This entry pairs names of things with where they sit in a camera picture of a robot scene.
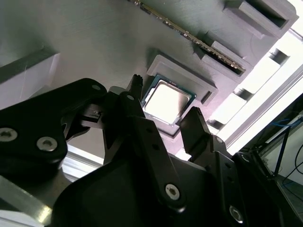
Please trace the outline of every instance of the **screw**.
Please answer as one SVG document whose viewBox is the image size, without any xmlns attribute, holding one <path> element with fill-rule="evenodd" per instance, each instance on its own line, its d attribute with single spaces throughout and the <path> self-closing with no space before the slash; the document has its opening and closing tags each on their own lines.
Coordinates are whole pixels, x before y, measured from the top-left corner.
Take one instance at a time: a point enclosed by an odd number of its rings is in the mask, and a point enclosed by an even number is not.
<svg viewBox="0 0 303 227">
<path fill-rule="evenodd" d="M 216 136 L 216 140 L 219 142 L 219 143 L 223 143 L 223 140 L 219 137 Z"/>
<path fill-rule="evenodd" d="M 0 142 L 11 142 L 16 139 L 18 133 L 11 128 L 1 128 L 0 129 Z"/>
<path fill-rule="evenodd" d="M 93 85 L 92 88 L 98 91 L 101 90 L 101 88 L 98 85 Z"/>
<path fill-rule="evenodd" d="M 244 161 L 250 162 L 244 155 L 241 155 L 241 157 L 244 159 Z"/>
<path fill-rule="evenodd" d="M 37 141 L 37 147 L 43 151 L 54 151 L 58 146 L 58 143 L 52 137 L 41 137 Z"/>
<path fill-rule="evenodd" d="M 165 192 L 172 200 L 178 200 L 180 198 L 180 192 L 173 184 L 167 184 L 165 186 Z"/>
<path fill-rule="evenodd" d="M 230 206 L 229 207 L 229 212 L 231 216 L 240 224 L 243 223 L 243 216 L 241 215 L 240 211 L 238 211 L 237 208 Z"/>
<path fill-rule="evenodd" d="M 128 95 L 127 96 L 130 100 L 134 100 L 134 97 L 132 97 L 132 96 L 130 96 L 130 95 Z"/>
</svg>

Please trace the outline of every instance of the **cpu processor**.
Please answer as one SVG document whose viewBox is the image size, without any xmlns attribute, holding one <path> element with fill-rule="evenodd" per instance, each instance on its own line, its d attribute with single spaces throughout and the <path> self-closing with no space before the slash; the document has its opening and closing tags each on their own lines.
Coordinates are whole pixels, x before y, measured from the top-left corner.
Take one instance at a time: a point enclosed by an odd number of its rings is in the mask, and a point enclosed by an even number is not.
<svg viewBox="0 0 303 227">
<path fill-rule="evenodd" d="M 143 110 L 168 125 L 174 125 L 196 95 L 164 76 L 157 75 L 142 100 Z"/>
</svg>

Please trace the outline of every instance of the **black plastic bracket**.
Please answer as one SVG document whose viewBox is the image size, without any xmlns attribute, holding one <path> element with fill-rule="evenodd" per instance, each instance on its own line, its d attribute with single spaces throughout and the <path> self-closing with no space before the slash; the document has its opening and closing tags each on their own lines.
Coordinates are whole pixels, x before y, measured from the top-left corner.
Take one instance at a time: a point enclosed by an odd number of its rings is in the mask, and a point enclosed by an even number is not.
<svg viewBox="0 0 303 227">
<path fill-rule="evenodd" d="M 223 216 L 232 226 L 247 226 L 245 208 L 235 163 L 226 151 L 223 140 L 210 133 L 199 108 L 192 107 L 180 124 L 186 153 L 189 161 L 206 168 L 213 176 L 220 200 Z M 237 213 L 236 220 L 232 210 Z"/>
</svg>

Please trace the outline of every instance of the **blue cable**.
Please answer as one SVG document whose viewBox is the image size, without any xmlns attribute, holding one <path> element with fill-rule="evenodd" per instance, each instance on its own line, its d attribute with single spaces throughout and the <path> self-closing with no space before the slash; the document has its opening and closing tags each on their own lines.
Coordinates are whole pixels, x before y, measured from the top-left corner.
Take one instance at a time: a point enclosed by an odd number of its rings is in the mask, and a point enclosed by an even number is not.
<svg viewBox="0 0 303 227">
<path fill-rule="evenodd" d="M 292 124 L 279 124 L 280 122 L 286 122 L 286 121 L 290 121 L 290 119 L 283 119 L 283 120 L 280 120 L 280 121 L 277 121 L 277 122 L 272 122 L 270 124 L 275 125 L 275 126 L 280 126 L 280 127 L 297 126 L 303 121 L 303 117 L 300 117 L 297 121 L 295 121 Z"/>
</svg>

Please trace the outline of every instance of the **ram module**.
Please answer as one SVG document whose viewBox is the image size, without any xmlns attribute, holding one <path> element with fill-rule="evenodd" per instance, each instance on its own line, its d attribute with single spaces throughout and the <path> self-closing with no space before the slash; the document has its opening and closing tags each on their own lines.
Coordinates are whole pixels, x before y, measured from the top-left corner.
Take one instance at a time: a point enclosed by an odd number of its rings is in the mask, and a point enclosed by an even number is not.
<svg viewBox="0 0 303 227">
<path fill-rule="evenodd" d="M 174 22 L 170 21 L 163 15 L 159 14 L 151 7 L 145 5 L 144 3 L 140 2 L 139 0 L 128 0 L 128 1 L 134 3 L 136 6 L 138 6 L 141 10 L 148 13 L 149 15 L 156 17 L 158 20 L 162 21 L 163 24 L 165 24 L 169 28 L 175 30 L 176 32 L 178 32 L 181 36 L 183 36 L 186 39 L 197 44 L 201 49 L 205 50 L 211 57 L 219 60 L 222 64 L 227 66 L 230 70 L 237 72 L 238 75 L 245 72 L 245 69 L 242 68 L 240 65 L 238 65 L 234 61 L 230 60 L 228 57 L 224 56 L 222 53 L 218 52 L 214 48 L 208 46 L 203 41 L 197 39 L 195 36 L 190 34 L 188 31 L 184 30 L 180 26 L 176 25 Z"/>
</svg>

